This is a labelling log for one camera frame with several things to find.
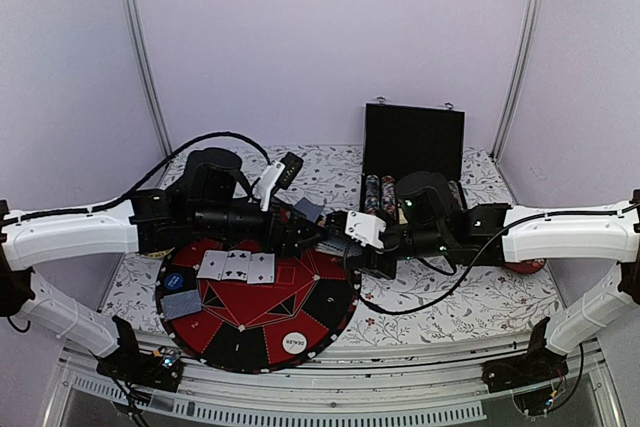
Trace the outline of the single blue playing card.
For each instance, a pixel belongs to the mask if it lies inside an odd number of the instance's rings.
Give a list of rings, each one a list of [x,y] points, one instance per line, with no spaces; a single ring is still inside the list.
[[[317,222],[318,219],[322,216],[324,210],[323,205],[315,204],[307,198],[300,199],[294,205],[294,208],[297,212],[299,212],[302,216],[304,216],[311,222]]]

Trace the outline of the white dealer button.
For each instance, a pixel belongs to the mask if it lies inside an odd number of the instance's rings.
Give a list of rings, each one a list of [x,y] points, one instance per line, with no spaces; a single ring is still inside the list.
[[[306,350],[307,345],[307,338],[301,332],[289,332],[282,339],[282,348],[290,355],[299,355]]]

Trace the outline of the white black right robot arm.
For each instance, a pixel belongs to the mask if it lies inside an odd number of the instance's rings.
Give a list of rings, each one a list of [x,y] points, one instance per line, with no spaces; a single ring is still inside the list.
[[[509,204],[460,206],[443,175],[416,172],[396,185],[405,223],[350,211],[345,234],[375,264],[444,257],[471,269],[533,260],[607,259],[603,279],[565,311],[532,330],[517,374],[537,383],[583,341],[639,304],[639,197],[614,204],[541,209]]]

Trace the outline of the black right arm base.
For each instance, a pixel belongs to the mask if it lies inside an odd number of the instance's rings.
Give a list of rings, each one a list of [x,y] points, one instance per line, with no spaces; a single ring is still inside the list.
[[[481,380],[490,393],[496,393],[559,378],[568,371],[566,356],[521,354],[483,363]]]

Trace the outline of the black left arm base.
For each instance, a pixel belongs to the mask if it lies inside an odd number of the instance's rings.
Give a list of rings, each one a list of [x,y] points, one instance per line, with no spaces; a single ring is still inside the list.
[[[97,358],[97,373],[127,386],[141,386],[176,393],[184,363],[175,349],[159,347],[145,352],[138,347],[118,347],[106,357]]]

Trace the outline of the blue checkered card deck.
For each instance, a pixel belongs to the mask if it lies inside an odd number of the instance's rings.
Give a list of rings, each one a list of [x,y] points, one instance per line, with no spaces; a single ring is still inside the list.
[[[327,239],[318,243],[315,249],[318,252],[336,257],[343,256],[344,253],[347,253],[348,257],[354,257],[359,256],[362,252],[358,244],[343,239]]]

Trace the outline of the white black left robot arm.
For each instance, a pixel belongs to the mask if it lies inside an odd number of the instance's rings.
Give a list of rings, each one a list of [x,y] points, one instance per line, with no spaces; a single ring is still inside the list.
[[[103,202],[25,211],[1,203],[1,315],[37,324],[69,339],[111,366],[128,381],[148,373],[129,322],[108,317],[74,298],[39,273],[41,266],[81,265],[126,254],[171,252],[199,237],[246,235],[279,254],[300,253],[320,237],[318,227],[276,197],[302,166],[288,154],[267,160],[254,182],[233,152],[181,146],[188,154],[182,174],[169,186],[146,183],[168,163],[165,158],[120,196]]]

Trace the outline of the blue small blind button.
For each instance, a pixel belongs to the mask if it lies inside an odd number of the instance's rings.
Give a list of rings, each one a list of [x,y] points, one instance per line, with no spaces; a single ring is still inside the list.
[[[171,273],[165,277],[163,285],[170,292],[179,291],[183,288],[184,277],[179,273]]]

